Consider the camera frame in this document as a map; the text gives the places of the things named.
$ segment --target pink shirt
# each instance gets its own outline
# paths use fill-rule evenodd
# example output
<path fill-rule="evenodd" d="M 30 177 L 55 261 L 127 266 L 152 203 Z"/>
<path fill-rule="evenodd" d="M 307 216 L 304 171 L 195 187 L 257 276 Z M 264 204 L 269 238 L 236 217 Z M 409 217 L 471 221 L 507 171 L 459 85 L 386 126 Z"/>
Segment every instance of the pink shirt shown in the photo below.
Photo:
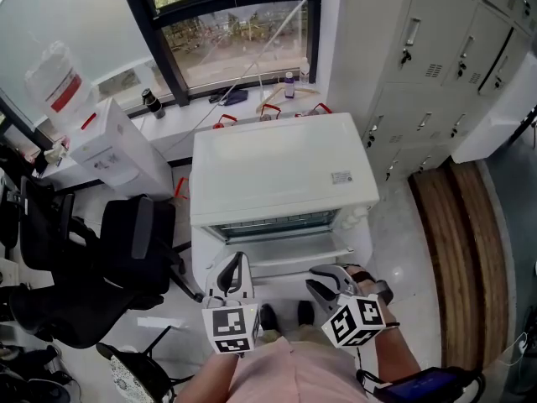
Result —
<path fill-rule="evenodd" d="M 227 403 L 367 402 L 355 374 L 345 351 L 279 338 L 239 361 Z"/>

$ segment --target white tile floor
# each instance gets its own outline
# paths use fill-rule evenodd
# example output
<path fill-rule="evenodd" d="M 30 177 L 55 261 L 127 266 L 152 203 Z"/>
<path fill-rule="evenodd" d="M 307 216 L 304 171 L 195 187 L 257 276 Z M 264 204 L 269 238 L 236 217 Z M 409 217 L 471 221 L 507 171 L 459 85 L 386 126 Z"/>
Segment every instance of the white tile floor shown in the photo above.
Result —
<path fill-rule="evenodd" d="M 177 184 L 181 176 L 188 177 L 189 173 L 189 166 L 174 169 L 174 183 Z M 420 366 L 427 368 L 440 365 L 441 330 L 435 281 L 414 199 L 408 184 L 403 181 L 390 181 L 379 190 L 381 201 L 370 215 L 374 255 L 368 269 L 377 278 L 385 279 L 394 290 L 394 302 L 390 309 L 401 322 L 401 331 Z M 104 207 L 108 201 L 116 198 L 122 197 L 107 186 L 78 191 L 75 215 L 83 217 L 86 224 L 99 234 Z M 177 216 L 174 242 L 179 244 L 190 240 L 190 204 L 186 200 L 177 199 L 175 205 Z M 20 261 L 17 250 L 15 256 Z M 188 252 L 184 257 L 188 266 Z M 24 267 L 22 277 L 32 282 L 33 286 L 51 283 L 49 274 Z M 292 331 L 296 327 L 296 304 L 287 301 L 270 302 L 279 315 L 280 326 L 285 331 Z M 173 284 L 162 305 L 150 311 L 128 311 L 103 342 L 117 347 L 130 345 L 143 350 L 162 329 L 141 327 L 138 324 L 140 321 L 155 323 L 155 318 L 180 325 L 180 330 L 172 331 L 159 344 L 155 358 L 175 377 L 196 371 L 210 353 L 201 318 L 201 305 L 194 303 Z M 322 320 L 320 311 L 317 319 L 318 322 Z M 65 364 L 81 383 L 83 401 L 123 401 L 110 380 L 107 361 L 94 348 L 77 350 L 65 345 L 61 345 L 61 348 Z M 365 369 L 377 373 L 374 351 L 373 343 L 362 347 L 362 364 Z"/>

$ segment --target red clip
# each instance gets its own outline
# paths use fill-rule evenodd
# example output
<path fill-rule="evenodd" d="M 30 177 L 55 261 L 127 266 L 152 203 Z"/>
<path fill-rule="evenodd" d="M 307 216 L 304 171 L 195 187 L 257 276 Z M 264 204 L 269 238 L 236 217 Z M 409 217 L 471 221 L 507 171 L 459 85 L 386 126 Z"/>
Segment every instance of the red clip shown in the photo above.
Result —
<path fill-rule="evenodd" d="M 333 113 L 333 111 L 325 103 L 319 103 L 317 106 L 313 108 L 312 112 L 315 111 L 319 106 L 325 109 L 328 113 Z"/>
<path fill-rule="evenodd" d="M 183 182 L 187 181 L 188 178 L 181 178 L 179 179 L 179 184 L 177 184 L 177 188 L 175 188 L 175 197 L 181 197 L 181 198 L 184 198 L 185 200 L 188 200 L 188 197 L 187 196 L 183 196 L 182 194 L 179 193 L 181 187 L 183 186 Z"/>
<path fill-rule="evenodd" d="M 227 118 L 227 119 L 231 119 L 232 121 L 234 121 L 234 123 L 232 125 L 235 125 L 235 123 L 237 122 L 237 119 L 235 117 L 232 117 L 231 115 L 227 115 L 226 113 L 224 113 L 220 117 L 218 122 L 215 125 L 212 126 L 213 129 L 215 129 L 215 128 L 224 128 L 224 124 L 221 123 L 222 118 Z"/>
<path fill-rule="evenodd" d="M 97 114 L 96 114 L 96 113 L 93 113 L 93 115 L 91 115 L 91 116 L 86 120 L 86 122 L 82 124 L 82 127 L 81 127 L 81 128 L 82 128 L 83 130 L 85 130 L 86 127 L 87 127 L 88 125 L 90 125 L 90 122 L 93 121 L 93 120 L 95 119 L 96 116 L 97 116 Z"/>
<path fill-rule="evenodd" d="M 270 107 L 271 109 L 278 111 L 278 113 L 276 114 L 276 119 L 278 119 L 279 115 L 282 113 L 282 110 L 277 106 L 273 106 L 271 104 L 263 104 L 263 107 L 261 107 L 261 115 L 263 115 L 263 111 L 265 110 L 266 107 Z"/>

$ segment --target small bottle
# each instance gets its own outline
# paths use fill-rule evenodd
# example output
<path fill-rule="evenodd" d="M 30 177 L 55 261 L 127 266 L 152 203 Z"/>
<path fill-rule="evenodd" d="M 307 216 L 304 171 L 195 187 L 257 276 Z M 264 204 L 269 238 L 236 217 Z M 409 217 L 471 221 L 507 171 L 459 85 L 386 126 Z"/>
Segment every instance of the small bottle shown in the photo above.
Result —
<path fill-rule="evenodd" d="M 285 73 L 285 98 L 295 98 L 295 79 L 291 71 Z"/>
<path fill-rule="evenodd" d="M 302 57 L 300 62 L 300 82 L 303 84 L 310 83 L 310 63 L 306 57 Z"/>
<path fill-rule="evenodd" d="M 142 102 L 153 113 L 155 118 L 161 119 L 166 114 L 162 103 L 153 95 L 149 88 L 142 91 Z"/>

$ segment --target window sill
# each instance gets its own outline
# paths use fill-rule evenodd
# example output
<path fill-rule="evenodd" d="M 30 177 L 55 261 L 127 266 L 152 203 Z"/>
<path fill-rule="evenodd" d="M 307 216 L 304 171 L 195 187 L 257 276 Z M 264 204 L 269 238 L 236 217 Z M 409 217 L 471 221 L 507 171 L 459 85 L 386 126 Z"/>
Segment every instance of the window sill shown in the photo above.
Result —
<path fill-rule="evenodd" d="M 268 97 L 274 85 L 263 87 L 263 97 Z M 228 113 L 238 119 L 238 123 L 255 123 L 259 114 L 255 112 L 260 103 L 260 88 L 248 88 L 248 99 L 232 106 L 222 106 L 215 111 L 195 130 L 195 133 L 211 129 L 223 113 Z M 296 92 L 294 99 L 286 99 L 282 92 L 273 98 L 270 104 L 282 109 L 280 117 L 293 117 L 295 113 L 306 112 L 319 102 L 326 101 L 326 94 L 308 94 Z M 133 119 L 133 123 L 141 129 L 145 138 L 168 160 L 180 160 L 192 156 L 194 135 L 185 136 L 207 115 L 214 104 L 207 97 L 193 100 L 189 106 L 177 105 L 166 107 L 166 115 L 156 119 L 153 114 L 147 114 Z M 96 178 L 78 165 L 70 157 L 63 159 L 58 166 L 49 165 L 43 179 L 55 185 L 56 190 L 69 188 L 94 181 Z"/>

